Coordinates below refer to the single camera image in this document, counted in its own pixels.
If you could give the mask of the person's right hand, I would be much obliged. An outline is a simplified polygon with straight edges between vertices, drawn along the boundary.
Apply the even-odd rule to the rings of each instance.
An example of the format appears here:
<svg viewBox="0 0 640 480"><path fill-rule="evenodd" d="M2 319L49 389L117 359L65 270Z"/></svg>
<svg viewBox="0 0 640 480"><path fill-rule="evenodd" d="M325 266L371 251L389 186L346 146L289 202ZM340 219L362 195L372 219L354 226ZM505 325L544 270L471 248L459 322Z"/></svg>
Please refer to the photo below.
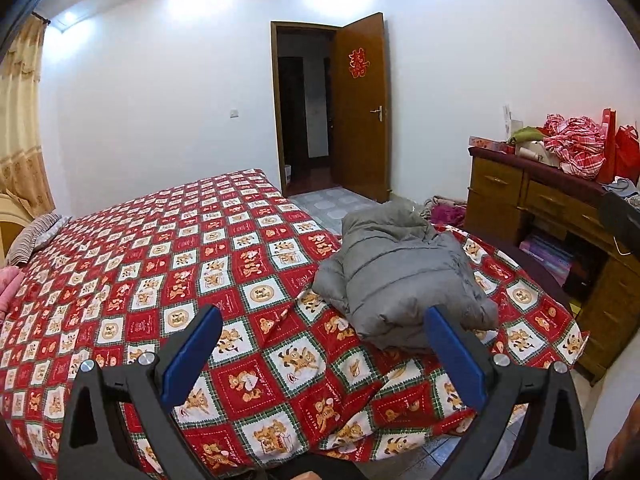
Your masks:
<svg viewBox="0 0 640 480"><path fill-rule="evenodd" d="M606 452L604 469L611 470L616 463L622 458L626 447L630 445L633 438L639 435L640 426L640 408L639 400L629 409L628 415L623 423L622 428L616 434Z"/></svg>

